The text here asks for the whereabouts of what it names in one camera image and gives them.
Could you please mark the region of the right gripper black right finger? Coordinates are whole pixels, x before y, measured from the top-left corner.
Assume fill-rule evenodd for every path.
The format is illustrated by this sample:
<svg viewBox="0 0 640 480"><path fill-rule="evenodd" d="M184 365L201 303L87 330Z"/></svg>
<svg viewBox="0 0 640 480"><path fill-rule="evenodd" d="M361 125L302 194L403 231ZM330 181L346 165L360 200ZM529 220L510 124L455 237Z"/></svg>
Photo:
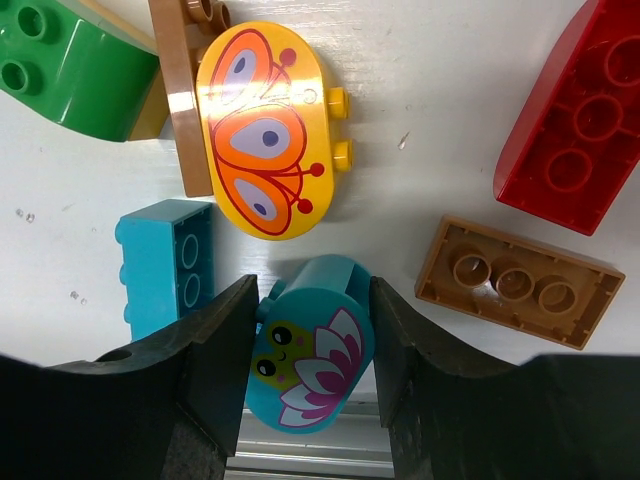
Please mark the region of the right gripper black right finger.
<svg viewBox="0 0 640 480"><path fill-rule="evenodd" d="M639 360L540 355L513 365L370 284L382 426L399 479L635 479Z"/></svg>

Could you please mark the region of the yellow butterfly lego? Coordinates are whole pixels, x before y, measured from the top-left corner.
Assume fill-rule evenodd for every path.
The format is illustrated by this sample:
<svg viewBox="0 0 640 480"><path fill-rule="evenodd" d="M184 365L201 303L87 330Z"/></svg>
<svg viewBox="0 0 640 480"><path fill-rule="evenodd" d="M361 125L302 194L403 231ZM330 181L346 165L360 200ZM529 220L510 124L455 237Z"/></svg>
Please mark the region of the yellow butterfly lego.
<svg viewBox="0 0 640 480"><path fill-rule="evenodd" d="M245 22L206 50L196 94L213 195L245 233L289 240L314 228L353 165L340 121L347 90L294 31Z"/></svg>

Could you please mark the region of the tan lego plate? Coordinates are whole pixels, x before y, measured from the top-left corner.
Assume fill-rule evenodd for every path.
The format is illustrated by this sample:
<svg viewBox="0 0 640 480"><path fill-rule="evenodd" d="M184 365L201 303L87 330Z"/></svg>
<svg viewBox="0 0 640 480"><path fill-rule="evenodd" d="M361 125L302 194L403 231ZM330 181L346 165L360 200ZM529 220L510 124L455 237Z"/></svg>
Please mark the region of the tan lego plate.
<svg viewBox="0 0 640 480"><path fill-rule="evenodd" d="M230 27L229 10L222 1L150 0L148 5L185 195L210 196L196 76L208 47Z"/></svg>

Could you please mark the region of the teal frog flower lego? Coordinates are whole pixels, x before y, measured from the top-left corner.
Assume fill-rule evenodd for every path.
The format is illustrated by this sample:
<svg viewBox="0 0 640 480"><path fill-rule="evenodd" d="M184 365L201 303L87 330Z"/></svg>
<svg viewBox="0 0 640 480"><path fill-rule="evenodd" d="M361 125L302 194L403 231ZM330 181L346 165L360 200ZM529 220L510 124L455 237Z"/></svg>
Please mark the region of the teal frog flower lego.
<svg viewBox="0 0 640 480"><path fill-rule="evenodd" d="M374 356L370 280L356 261L324 255L260 301L246 392L260 421L288 434L334 422Z"/></svg>

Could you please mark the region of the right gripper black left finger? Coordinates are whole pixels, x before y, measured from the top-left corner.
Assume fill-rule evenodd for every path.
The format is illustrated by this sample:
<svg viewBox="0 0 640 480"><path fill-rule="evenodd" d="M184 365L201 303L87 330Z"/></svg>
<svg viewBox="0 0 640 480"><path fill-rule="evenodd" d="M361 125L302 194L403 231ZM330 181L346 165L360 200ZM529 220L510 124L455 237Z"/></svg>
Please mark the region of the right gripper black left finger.
<svg viewBox="0 0 640 480"><path fill-rule="evenodd" d="M95 361L1 360L5 479L220 479L235 454L257 280Z"/></svg>

